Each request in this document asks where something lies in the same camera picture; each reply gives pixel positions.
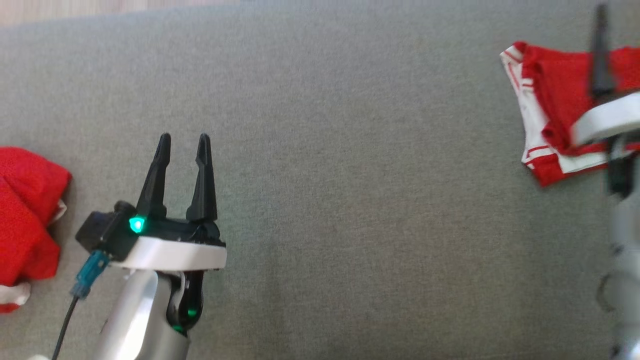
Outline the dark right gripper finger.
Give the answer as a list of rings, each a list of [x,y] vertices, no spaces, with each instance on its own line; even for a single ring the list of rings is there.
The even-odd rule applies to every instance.
[[[615,93],[615,76],[610,66],[609,11],[607,4],[595,9],[594,27],[590,39],[590,95],[595,103],[603,102]]]

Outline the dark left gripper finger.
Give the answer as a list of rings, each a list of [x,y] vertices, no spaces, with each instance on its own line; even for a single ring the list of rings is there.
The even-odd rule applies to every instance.
[[[167,215],[163,201],[171,143],[170,134],[162,133],[135,207],[137,214],[142,218],[162,219]]]
[[[186,219],[190,223],[214,223],[218,219],[217,192],[211,139],[206,133],[199,136],[195,162],[198,175],[192,201],[186,211]]]

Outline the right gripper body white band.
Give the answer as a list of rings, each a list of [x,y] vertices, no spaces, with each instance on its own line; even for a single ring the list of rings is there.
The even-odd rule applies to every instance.
[[[571,128],[575,147],[605,145],[606,180],[611,194],[628,198],[638,189],[640,94],[633,92],[586,111]]]

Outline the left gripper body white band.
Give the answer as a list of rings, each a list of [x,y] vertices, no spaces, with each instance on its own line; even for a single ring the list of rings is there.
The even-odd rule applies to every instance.
[[[112,266],[169,276],[167,321],[177,332],[187,333],[202,315],[205,272],[227,264],[226,244],[217,225],[142,216],[133,216],[126,225],[135,242],[128,255]]]

